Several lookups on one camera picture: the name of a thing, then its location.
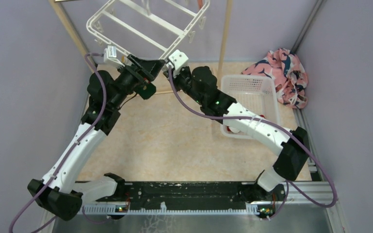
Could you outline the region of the white plastic clip hanger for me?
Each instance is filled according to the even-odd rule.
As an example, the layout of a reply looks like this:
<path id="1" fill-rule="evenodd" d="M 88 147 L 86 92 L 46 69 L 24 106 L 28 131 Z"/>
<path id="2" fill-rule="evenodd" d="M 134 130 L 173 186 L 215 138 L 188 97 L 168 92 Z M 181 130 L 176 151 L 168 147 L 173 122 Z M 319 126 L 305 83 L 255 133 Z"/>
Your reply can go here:
<path id="1" fill-rule="evenodd" d="M 164 59 L 205 26 L 208 0 L 109 0 L 86 22 L 99 46 L 118 58 Z"/>

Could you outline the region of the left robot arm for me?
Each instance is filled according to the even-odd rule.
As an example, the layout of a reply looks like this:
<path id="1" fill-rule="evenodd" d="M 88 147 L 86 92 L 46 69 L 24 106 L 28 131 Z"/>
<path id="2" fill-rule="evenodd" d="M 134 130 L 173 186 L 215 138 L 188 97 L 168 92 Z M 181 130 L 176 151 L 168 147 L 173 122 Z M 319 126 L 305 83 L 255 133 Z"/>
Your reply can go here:
<path id="1" fill-rule="evenodd" d="M 88 203 L 106 197 L 119 201 L 126 195 L 124 179 L 115 174 L 107 173 L 84 183 L 77 178 L 94 150 L 113 129 L 126 98 L 137 93 L 146 100 L 156 91 L 153 81 L 165 61 L 144 60 L 133 55 L 128 59 L 129 64 L 118 69 L 117 78 L 105 70 L 90 76 L 89 105 L 74 138 L 49 172 L 28 184 L 28 191 L 38 206 L 62 220 L 73 219 Z"/>

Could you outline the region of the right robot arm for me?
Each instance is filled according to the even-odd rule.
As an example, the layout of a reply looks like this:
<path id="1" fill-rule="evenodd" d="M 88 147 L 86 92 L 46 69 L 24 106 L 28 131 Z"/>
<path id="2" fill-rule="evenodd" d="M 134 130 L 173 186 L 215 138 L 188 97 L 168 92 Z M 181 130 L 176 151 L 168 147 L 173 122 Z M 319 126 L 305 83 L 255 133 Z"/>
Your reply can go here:
<path id="1" fill-rule="evenodd" d="M 294 181 L 312 156 L 305 129 L 287 130 L 249 111 L 217 88 L 217 79 L 208 67 L 169 67 L 167 77 L 176 98 L 187 110 L 245 133 L 278 156 L 255 181 L 254 194 L 258 199 L 267 200 L 278 184 Z"/>

